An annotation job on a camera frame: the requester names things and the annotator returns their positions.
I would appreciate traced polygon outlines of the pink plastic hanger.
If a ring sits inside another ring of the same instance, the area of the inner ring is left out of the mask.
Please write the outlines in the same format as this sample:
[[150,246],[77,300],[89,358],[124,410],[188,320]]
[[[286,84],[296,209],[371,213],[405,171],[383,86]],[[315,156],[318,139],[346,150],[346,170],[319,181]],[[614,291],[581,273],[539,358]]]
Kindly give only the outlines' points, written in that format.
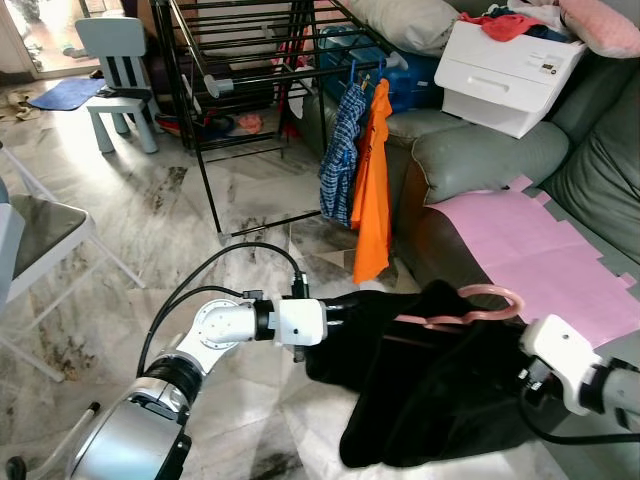
[[399,314],[394,317],[397,323],[408,323],[424,326],[424,328],[435,330],[451,330],[458,326],[466,326],[476,323],[476,321],[498,321],[498,323],[506,323],[506,321],[515,319],[521,314],[525,301],[522,300],[517,293],[500,285],[492,284],[474,284],[465,285],[456,291],[461,300],[468,300],[474,296],[495,296],[503,298],[507,302],[507,306],[500,310],[474,310],[463,315],[434,315],[422,316],[413,314]]

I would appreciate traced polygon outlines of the black garment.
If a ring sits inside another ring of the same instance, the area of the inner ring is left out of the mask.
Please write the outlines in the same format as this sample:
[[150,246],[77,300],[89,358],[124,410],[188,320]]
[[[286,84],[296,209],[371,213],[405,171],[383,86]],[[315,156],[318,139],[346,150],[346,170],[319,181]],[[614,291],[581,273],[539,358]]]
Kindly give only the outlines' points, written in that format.
[[348,468],[411,468],[518,447],[535,438],[518,415],[525,326],[476,321],[451,330],[397,323],[399,314],[479,310],[435,280],[419,293],[356,291],[343,329],[308,347],[308,378],[357,394],[339,440]]

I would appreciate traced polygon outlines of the orange garment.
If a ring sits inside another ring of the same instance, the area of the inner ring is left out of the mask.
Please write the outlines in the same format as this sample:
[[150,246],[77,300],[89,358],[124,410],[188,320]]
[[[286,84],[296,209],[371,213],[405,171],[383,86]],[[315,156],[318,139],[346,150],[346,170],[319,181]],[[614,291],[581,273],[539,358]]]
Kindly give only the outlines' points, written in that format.
[[392,114],[387,79],[374,90],[361,138],[352,227],[358,232],[353,283],[371,282],[390,265],[390,187],[387,119]]

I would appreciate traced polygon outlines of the pink foam mat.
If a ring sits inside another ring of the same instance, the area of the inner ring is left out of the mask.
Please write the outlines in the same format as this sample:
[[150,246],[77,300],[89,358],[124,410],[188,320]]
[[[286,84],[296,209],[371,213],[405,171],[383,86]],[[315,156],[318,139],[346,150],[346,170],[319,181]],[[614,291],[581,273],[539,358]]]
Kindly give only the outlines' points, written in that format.
[[548,211],[547,193],[529,196],[520,175],[507,189],[463,193],[434,204],[460,234],[467,251],[492,283],[524,300],[526,323],[562,317],[594,347],[640,328],[640,303],[628,293],[628,274],[602,264],[568,221]]

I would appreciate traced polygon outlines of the blue plaid shirt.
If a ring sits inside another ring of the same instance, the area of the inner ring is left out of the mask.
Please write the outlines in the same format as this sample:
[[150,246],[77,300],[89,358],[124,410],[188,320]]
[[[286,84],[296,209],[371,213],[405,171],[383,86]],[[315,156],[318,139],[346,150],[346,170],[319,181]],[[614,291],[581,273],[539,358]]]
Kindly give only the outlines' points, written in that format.
[[348,84],[335,113],[332,136],[326,142],[320,170],[320,211],[325,219],[351,227],[352,189],[355,184],[360,119],[369,105],[360,82]]

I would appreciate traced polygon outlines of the grey green leather sofa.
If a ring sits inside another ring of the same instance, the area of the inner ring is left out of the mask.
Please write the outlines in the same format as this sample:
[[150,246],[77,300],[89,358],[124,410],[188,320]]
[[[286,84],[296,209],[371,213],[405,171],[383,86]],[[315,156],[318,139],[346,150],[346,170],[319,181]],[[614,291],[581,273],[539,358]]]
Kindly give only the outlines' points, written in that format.
[[[419,284],[479,283],[486,273],[435,204],[526,177],[547,210],[568,221],[614,275],[640,273],[640,58],[586,52],[547,119],[515,138],[442,113],[390,116],[388,160],[393,250]],[[285,413],[312,480],[635,480],[634,443],[525,444],[412,468],[348,468],[338,426],[352,410],[340,399],[332,421]]]

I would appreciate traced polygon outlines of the blue bag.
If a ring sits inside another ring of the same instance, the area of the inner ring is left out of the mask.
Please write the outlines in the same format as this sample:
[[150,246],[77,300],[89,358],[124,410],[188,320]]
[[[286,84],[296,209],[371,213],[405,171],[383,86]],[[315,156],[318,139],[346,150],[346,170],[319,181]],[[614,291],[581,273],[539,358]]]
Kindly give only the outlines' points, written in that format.
[[[315,67],[319,69],[339,68],[338,76],[323,78],[324,90],[332,99],[339,100],[347,90],[349,60],[356,60],[356,82],[364,84],[365,99],[374,96],[372,77],[378,74],[380,58],[387,54],[364,35],[352,35],[348,26],[329,26],[320,29],[323,37],[316,38]],[[402,113],[413,109],[439,108],[443,101],[443,88],[435,83],[436,69],[440,59],[435,56],[424,56],[402,52],[403,61],[394,67],[385,69],[388,79],[389,100],[394,113]]]

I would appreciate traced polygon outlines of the black metal drying rack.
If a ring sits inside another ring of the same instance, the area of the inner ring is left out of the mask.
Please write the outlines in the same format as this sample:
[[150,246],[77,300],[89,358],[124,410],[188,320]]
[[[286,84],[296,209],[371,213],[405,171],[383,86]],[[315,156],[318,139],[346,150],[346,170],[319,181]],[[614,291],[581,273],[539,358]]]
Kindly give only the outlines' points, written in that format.
[[[180,141],[195,156],[221,242],[257,228],[224,229],[205,155],[257,142],[282,154],[288,129],[300,124],[288,102],[312,97],[321,108],[323,78],[340,72],[315,67],[321,28],[348,26],[352,35],[370,37],[389,67],[403,61],[401,51],[342,0],[140,0],[140,9],[154,24]],[[259,134],[236,132],[237,116],[246,113],[261,116]]]

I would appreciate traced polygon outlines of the white plastic drawer box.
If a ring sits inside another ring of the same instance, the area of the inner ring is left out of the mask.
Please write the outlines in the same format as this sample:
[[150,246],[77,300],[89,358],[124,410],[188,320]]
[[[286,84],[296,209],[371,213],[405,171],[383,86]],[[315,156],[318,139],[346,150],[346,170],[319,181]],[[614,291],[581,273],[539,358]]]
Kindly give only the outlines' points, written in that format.
[[499,42],[457,20],[434,81],[442,110],[521,138],[547,115],[588,47],[520,35]]

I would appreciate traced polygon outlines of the beige pillow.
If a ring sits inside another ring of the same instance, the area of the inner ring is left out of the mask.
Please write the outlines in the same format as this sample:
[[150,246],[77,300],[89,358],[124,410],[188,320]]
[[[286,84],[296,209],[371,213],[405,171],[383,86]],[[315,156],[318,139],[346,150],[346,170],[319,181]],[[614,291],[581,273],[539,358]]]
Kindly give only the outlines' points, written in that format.
[[367,27],[404,52],[443,54],[460,12],[444,0],[343,0]]

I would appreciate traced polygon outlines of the red cloth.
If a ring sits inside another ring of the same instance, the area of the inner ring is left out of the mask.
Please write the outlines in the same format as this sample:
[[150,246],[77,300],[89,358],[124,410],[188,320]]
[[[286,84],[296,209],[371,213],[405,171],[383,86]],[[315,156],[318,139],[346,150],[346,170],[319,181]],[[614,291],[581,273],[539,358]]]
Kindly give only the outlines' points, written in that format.
[[540,33],[545,29],[540,20],[518,13],[480,15],[480,17],[472,17],[470,14],[462,13],[460,20],[476,24],[485,35],[498,42],[508,42],[518,36],[529,35],[531,29],[534,33]]

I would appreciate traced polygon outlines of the blue floor mat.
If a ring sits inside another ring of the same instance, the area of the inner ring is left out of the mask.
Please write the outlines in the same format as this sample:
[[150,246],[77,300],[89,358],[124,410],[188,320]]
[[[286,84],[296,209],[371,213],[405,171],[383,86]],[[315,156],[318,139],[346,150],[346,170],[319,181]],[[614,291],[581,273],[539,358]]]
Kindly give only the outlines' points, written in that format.
[[51,90],[27,102],[32,108],[40,110],[73,111],[96,96],[105,84],[105,79],[65,78]]

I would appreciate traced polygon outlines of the pale plastic child chair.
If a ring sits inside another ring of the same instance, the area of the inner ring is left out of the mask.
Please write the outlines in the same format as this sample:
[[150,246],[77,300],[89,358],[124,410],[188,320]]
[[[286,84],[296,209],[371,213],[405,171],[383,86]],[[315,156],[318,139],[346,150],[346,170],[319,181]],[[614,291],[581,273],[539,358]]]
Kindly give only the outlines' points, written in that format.
[[97,17],[78,19],[76,31],[84,50],[99,59],[105,88],[83,105],[90,115],[99,150],[115,150],[102,115],[108,114],[116,133],[136,133],[146,154],[155,154],[154,90],[148,83],[143,55],[146,54],[145,28],[132,17]]

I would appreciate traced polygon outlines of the pink pillow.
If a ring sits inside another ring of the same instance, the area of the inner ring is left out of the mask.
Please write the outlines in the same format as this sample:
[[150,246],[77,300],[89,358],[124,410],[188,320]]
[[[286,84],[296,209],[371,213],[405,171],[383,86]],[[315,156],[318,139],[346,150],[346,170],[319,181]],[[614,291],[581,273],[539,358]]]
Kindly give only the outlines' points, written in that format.
[[603,58],[640,56],[640,31],[630,19],[602,0],[558,0],[564,24]]

